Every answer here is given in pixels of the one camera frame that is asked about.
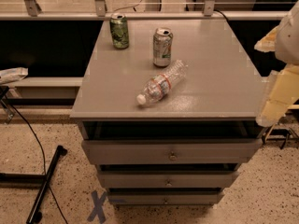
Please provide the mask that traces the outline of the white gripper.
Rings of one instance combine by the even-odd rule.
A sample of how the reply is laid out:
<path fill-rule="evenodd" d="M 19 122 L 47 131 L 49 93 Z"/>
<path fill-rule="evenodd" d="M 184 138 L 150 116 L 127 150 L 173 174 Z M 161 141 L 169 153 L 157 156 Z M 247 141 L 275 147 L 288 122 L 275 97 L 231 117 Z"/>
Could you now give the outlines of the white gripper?
<path fill-rule="evenodd" d="M 260 52 L 275 51 L 278 60 L 291 63 L 279 72 L 272 71 L 267 79 L 256 122 L 270 127 L 299 99 L 299 1 L 254 48 Z"/>

